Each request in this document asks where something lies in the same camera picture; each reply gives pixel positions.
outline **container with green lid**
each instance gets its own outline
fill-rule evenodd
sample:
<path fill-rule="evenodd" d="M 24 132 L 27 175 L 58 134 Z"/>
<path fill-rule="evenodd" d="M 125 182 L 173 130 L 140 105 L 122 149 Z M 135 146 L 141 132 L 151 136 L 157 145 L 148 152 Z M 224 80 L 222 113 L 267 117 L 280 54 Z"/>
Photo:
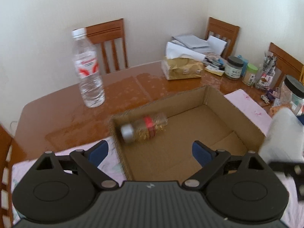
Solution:
<path fill-rule="evenodd" d="M 254 78 L 257 73 L 257 67 L 249 63 L 246 68 L 246 72 L 243 76 L 243 83 L 252 86 L 254 83 Z"/>

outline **black lid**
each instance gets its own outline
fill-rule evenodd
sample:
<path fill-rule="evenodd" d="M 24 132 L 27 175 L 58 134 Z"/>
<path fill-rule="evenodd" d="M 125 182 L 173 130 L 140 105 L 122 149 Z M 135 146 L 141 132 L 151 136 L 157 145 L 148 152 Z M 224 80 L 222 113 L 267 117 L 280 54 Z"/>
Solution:
<path fill-rule="evenodd" d="M 296 78 L 286 75 L 284 83 L 295 95 L 304 98 L 304 86 Z"/>
<path fill-rule="evenodd" d="M 243 61 L 240 58 L 232 55 L 228 57 L 228 62 L 236 67 L 243 67 L 244 65 Z"/>

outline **silver lid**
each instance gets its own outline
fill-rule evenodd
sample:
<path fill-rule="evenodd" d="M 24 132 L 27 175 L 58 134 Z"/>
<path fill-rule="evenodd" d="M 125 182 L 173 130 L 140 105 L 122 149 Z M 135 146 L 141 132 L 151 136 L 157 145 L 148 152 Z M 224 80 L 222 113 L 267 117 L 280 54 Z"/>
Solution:
<path fill-rule="evenodd" d="M 131 124 L 121 126 L 120 131 L 126 143 L 134 142 L 134 129 Z"/>

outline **gray ribbed panel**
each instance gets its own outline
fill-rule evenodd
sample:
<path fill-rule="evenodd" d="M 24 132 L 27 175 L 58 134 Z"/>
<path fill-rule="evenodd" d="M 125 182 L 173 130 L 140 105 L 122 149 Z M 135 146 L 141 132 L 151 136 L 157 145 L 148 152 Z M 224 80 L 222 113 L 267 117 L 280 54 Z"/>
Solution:
<path fill-rule="evenodd" d="M 252 228 L 216 214 L 198 192 L 183 190 L 177 182 L 126 182 L 116 191 L 100 194 L 94 206 L 67 222 L 40 225 L 26 220 L 16 228 Z M 286 228 L 280 221 L 257 228 Z"/>

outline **water bottle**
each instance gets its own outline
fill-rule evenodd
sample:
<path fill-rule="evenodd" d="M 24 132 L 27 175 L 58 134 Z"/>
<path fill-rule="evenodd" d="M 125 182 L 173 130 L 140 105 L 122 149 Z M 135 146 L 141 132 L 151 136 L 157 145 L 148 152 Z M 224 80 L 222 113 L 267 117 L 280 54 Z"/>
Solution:
<path fill-rule="evenodd" d="M 95 47 L 87 39 L 86 29 L 72 31 L 74 38 L 73 62 L 79 76 L 79 89 L 87 107 L 97 107 L 105 101 L 105 92 L 98 71 Z"/>

